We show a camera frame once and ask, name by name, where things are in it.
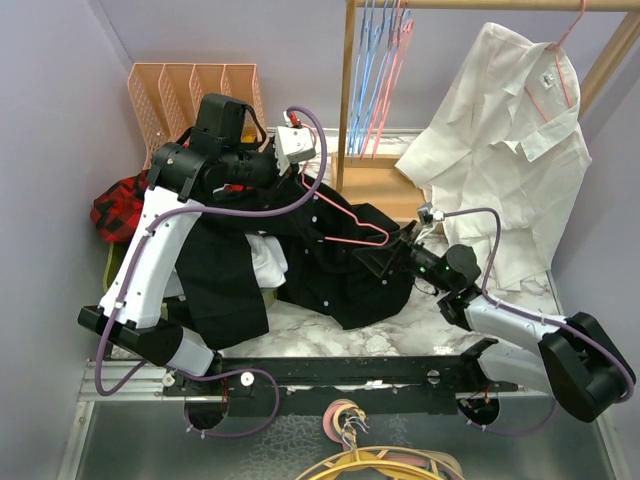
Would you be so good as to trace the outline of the black button shirt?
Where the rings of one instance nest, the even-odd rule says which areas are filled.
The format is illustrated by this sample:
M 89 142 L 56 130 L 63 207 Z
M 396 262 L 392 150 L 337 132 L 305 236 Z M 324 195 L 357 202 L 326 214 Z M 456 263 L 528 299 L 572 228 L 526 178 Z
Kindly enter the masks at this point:
M 354 255 L 359 241 L 378 242 L 379 229 L 389 234 L 398 225 L 374 206 L 352 206 L 326 185 L 320 198 L 286 215 L 242 218 L 202 215 L 220 232 L 264 232 L 279 240 L 288 263 L 278 299 L 331 316 L 343 329 L 362 328 L 398 314 L 409 300 L 413 277 L 408 273 L 376 277 Z M 211 297 L 171 300 L 168 320 L 198 333 L 218 350 L 265 335 L 266 308 L 259 297 Z

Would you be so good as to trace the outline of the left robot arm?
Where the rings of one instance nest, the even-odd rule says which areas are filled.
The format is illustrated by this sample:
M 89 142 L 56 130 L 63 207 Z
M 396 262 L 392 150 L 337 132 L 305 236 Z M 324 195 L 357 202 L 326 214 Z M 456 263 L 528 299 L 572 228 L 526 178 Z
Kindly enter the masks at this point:
M 279 174 L 274 155 L 261 152 L 268 137 L 243 141 L 245 101 L 207 94 L 194 126 L 156 150 L 148 173 L 141 218 L 115 280 L 95 306 L 78 315 L 82 327 L 144 360 L 186 373 L 195 392 L 220 385 L 215 354 L 187 327 L 162 320 L 161 304 L 176 260 L 192 227 L 227 184 L 269 188 Z

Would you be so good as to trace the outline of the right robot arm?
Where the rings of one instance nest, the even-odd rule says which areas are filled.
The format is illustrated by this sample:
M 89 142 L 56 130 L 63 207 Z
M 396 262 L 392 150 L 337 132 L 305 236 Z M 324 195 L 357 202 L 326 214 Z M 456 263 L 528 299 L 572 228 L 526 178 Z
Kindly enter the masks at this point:
M 494 380 L 551 395 L 574 418 L 592 422 L 628 400 L 636 377 L 592 315 L 544 315 L 490 295 L 477 280 L 474 251 L 453 245 L 437 255 L 406 226 L 384 246 L 355 256 L 381 279 L 408 273 L 441 293 L 437 305 L 451 325 L 490 336 L 488 346 L 459 367 L 461 383 L 481 391 Z

